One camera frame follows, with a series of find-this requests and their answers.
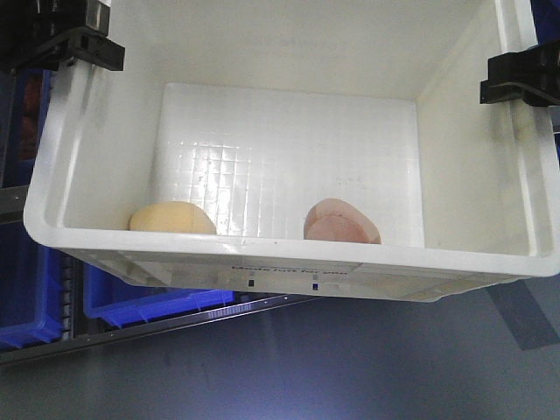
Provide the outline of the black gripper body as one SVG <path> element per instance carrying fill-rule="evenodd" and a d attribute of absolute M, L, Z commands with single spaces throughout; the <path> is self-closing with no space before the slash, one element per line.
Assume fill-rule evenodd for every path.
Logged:
<path fill-rule="evenodd" d="M 85 27 L 108 37 L 109 6 L 101 1 L 2 1 L 1 71 L 8 70 L 8 55 L 34 39 Z"/>

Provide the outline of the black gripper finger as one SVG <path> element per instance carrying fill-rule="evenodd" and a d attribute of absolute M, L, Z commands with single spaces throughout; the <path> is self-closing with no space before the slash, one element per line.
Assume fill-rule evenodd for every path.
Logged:
<path fill-rule="evenodd" d="M 66 63 L 81 60 L 109 71 L 122 71 L 124 58 L 123 46 L 96 31 L 78 27 L 17 46 L 8 55 L 8 70 L 58 71 Z"/>
<path fill-rule="evenodd" d="M 479 103 L 515 100 L 530 107 L 559 105 L 559 40 L 487 61 L 487 77 L 479 85 Z"/>

